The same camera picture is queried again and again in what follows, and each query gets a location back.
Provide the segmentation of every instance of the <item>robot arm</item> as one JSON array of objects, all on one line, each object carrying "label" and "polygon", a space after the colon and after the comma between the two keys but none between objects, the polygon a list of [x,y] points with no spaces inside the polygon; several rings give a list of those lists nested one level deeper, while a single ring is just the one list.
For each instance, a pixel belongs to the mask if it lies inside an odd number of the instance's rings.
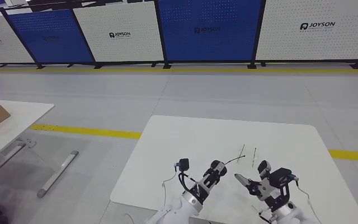
[{"label": "robot arm", "polygon": [[260,163],[257,170],[260,173],[260,182],[247,179],[241,174],[235,174],[235,178],[248,189],[251,195],[257,196],[270,208],[271,218],[267,220],[261,216],[262,212],[260,212],[258,215],[261,219],[268,223],[276,221],[277,224],[291,224],[292,219],[297,218],[301,224],[317,224],[289,201],[288,184],[293,180],[298,184],[298,178],[292,174],[291,170],[279,168],[270,173],[271,166],[266,160]]},{"label": "robot arm", "polygon": [[215,160],[211,163],[203,178],[199,182],[195,182],[195,185],[189,189],[185,184],[185,177],[188,176],[184,173],[189,169],[189,160],[187,158],[181,159],[176,164],[177,166],[180,170],[178,175],[180,183],[185,189],[180,196],[180,206],[177,208],[173,208],[171,205],[162,207],[154,216],[146,221],[146,224],[188,224],[189,217],[199,214],[212,188],[227,173],[225,165]]}]

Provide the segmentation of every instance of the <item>pegboard panel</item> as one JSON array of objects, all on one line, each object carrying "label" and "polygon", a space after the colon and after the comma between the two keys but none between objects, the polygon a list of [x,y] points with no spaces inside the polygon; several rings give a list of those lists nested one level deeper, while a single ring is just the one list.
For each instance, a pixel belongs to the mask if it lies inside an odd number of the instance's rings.
[{"label": "pegboard panel", "polygon": [[154,2],[74,9],[98,62],[164,60]]},{"label": "pegboard panel", "polygon": [[168,60],[251,60],[261,0],[161,0]]},{"label": "pegboard panel", "polygon": [[357,9],[357,0],[267,0],[256,59],[357,59]]},{"label": "pegboard panel", "polygon": [[0,63],[33,63],[10,25],[0,16]]},{"label": "pegboard panel", "polygon": [[9,15],[39,63],[92,62],[70,10]]}]

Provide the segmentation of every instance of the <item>white floor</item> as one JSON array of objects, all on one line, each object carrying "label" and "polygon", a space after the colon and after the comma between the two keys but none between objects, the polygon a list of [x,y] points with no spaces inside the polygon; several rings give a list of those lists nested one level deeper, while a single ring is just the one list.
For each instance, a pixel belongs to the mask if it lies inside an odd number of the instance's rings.
[{"label": "white floor", "polygon": [[[267,68],[273,67],[317,68]],[[357,86],[356,74],[340,73],[0,73],[1,100],[55,104],[40,123],[141,132],[155,114],[310,124],[327,148],[354,151]],[[11,223],[131,224],[124,216],[129,213],[139,224],[153,214],[110,202],[136,140],[35,130],[25,135],[38,142],[36,150],[52,153],[59,162],[72,150],[80,153],[43,199],[36,192],[52,173],[30,150],[24,148],[0,168],[0,204]],[[358,201],[358,161],[335,162]]]}]

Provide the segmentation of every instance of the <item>white table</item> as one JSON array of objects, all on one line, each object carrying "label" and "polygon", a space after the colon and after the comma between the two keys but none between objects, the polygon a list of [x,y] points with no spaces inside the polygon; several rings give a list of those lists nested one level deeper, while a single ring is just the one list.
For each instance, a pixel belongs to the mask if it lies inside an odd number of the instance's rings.
[{"label": "white table", "polygon": [[[244,144],[245,159],[227,165],[226,176],[210,192],[198,218],[263,224],[253,206],[260,211],[266,205],[249,195],[234,173],[259,180],[257,166],[267,160],[272,171],[285,167],[300,178],[300,187],[310,194],[323,224],[356,223],[358,205],[310,125],[153,116],[112,191],[111,201],[158,210],[164,201],[162,182],[173,176],[175,162],[189,158],[187,173],[199,181],[213,160],[226,162],[237,157]],[[167,203],[175,203],[183,187],[174,178],[166,188]],[[294,183],[290,183],[290,193],[290,199],[315,220],[307,197]]]},{"label": "white table", "polygon": [[[40,118],[42,118],[46,113],[48,113],[55,105],[4,100],[0,100],[0,105],[11,114],[8,119],[0,123],[0,166],[2,166],[26,144],[30,148],[33,148],[36,145],[36,142],[33,142],[30,139],[23,141],[18,137]],[[1,151],[3,151],[17,139],[20,140],[20,143],[12,151],[10,151],[5,156],[1,154]],[[73,151],[62,165],[57,165],[47,154],[43,154],[41,152],[36,152],[36,154],[55,172],[54,175],[37,193],[37,196],[42,198],[59,177],[59,175],[78,154],[78,152]]]}]

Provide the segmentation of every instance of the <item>yellow stripe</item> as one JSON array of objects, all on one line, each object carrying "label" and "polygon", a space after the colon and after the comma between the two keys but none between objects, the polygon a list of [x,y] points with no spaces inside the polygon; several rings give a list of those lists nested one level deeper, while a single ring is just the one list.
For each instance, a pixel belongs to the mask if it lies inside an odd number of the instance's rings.
[{"label": "yellow stripe", "polygon": [[245,69],[245,68],[44,68],[44,69],[8,69],[0,72],[247,72],[247,73],[358,73],[358,69]]},{"label": "yellow stripe", "polygon": [[115,138],[132,138],[139,139],[141,133],[139,132],[125,132],[123,130],[103,130],[94,128],[77,128],[66,127],[58,125],[35,124],[31,127],[32,130],[48,130],[51,132],[63,132],[71,134],[88,134],[92,136],[107,136]]},{"label": "yellow stripe", "polygon": [[332,158],[340,158],[342,160],[358,160],[358,152],[345,150],[329,150]]},{"label": "yellow stripe", "polygon": [[[92,136],[106,136],[114,138],[131,138],[139,139],[141,133],[139,132],[126,132],[123,130],[104,130],[95,128],[77,128],[77,127],[66,127],[58,125],[48,124],[34,124],[31,127],[32,130],[47,130],[51,132],[63,132],[71,134],[87,134]],[[358,160],[358,152],[356,151],[345,151],[345,150],[328,150],[332,158],[340,158],[343,160]]]}]

